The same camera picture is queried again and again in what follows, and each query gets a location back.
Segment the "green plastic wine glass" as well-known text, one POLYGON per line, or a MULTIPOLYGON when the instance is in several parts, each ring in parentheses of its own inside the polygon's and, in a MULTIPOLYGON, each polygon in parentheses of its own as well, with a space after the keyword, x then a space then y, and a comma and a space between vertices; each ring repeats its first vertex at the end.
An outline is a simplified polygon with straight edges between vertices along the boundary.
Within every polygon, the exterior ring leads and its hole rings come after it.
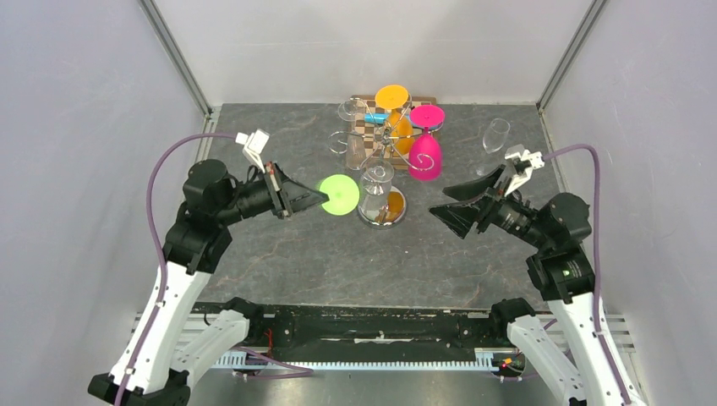
POLYGON ((318 183, 318 190, 328 196, 321 208, 333 216, 345 216, 359 203, 359 187, 345 174, 333 174, 318 183))

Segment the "clear wine glass front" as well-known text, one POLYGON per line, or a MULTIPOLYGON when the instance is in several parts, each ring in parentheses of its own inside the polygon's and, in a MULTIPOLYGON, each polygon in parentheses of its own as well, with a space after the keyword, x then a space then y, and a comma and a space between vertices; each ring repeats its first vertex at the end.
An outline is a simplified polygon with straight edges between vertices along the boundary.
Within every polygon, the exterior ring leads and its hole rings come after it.
POLYGON ((374 221, 387 207, 394 167, 387 160, 372 157, 360 170, 358 212, 368 221, 374 221))

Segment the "chrome wine glass rack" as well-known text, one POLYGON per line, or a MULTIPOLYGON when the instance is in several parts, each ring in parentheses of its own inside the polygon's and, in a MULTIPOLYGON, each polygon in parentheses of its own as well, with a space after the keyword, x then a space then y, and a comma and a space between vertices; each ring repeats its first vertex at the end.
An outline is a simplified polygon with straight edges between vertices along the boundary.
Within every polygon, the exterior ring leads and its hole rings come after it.
MULTIPOLYGON (((432 135, 434 135, 434 133, 436 131, 440 130, 442 125, 436 129, 432 129, 431 130, 432 135)), ((345 158, 344 152, 346 151, 346 148, 347 148, 346 138, 348 135, 348 131, 349 131, 349 127, 347 130, 337 131, 329 136, 331 152, 333 152, 337 155, 343 156, 345 165, 346 165, 346 158, 345 158)), ((383 157, 366 156, 364 161, 362 162, 362 164, 368 158, 372 158, 372 157, 381 158, 381 159, 386 160, 383 157)), ((360 179, 361 170, 359 169, 357 171, 359 171, 359 179, 360 179)), ((391 227, 396 226, 406 216, 406 212, 408 210, 408 198, 395 185, 395 176, 396 176, 397 172, 399 172, 399 171, 402 171, 402 170, 394 168, 394 178, 391 182, 392 187, 391 187, 391 191, 388 195, 387 207, 381 211, 380 215, 374 221, 368 221, 363 215, 361 215, 359 213, 358 206, 356 207, 356 212, 358 214, 358 217, 364 224, 371 226, 373 228, 378 228, 378 229, 391 228, 391 227)))

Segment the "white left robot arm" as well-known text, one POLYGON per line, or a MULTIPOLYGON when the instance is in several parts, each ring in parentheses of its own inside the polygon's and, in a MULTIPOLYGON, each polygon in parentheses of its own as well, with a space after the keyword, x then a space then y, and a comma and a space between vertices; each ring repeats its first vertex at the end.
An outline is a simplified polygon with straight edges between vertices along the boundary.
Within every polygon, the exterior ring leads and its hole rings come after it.
POLYGON ((106 403, 185 405, 199 380, 231 347, 259 343, 265 335, 260 306, 232 299, 203 332, 178 347, 198 296, 232 242, 231 225, 265 212, 284 219, 330 199, 290 179, 275 163, 241 182, 216 159, 189 169, 183 195, 139 325, 118 362, 93 376, 88 386, 91 396, 106 403))

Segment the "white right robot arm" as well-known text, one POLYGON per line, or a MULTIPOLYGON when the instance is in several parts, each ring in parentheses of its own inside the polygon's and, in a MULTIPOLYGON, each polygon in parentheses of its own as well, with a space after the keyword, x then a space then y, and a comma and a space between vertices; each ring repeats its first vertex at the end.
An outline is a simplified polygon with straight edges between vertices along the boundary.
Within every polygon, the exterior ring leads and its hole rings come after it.
POLYGON ((610 334, 598 272, 582 247, 592 233, 588 204, 559 193, 535 209, 509 190, 504 170, 499 166, 487 176, 444 188, 452 202, 429 212, 461 239, 494 225, 534 247, 526 260, 529 278, 561 327, 570 353, 547 337, 522 298, 492 305, 490 338, 516 347, 565 405, 643 405, 610 334))

